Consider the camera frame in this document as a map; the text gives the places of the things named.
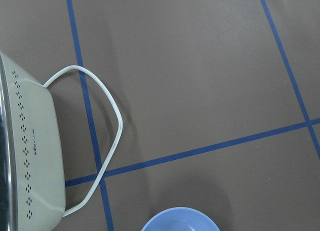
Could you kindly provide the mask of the blue bowl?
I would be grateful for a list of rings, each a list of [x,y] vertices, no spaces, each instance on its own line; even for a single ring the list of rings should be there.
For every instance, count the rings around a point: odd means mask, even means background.
[[[173,207],[153,216],[142,231],[219,231],[206,214],[189,207]]]

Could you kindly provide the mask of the cream electric cooker appliance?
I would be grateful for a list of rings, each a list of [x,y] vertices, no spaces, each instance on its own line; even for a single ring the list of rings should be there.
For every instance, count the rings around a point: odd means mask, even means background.
[[[51,231],[66,209],[62,148],[53,98],[0,56],[0,228]]]

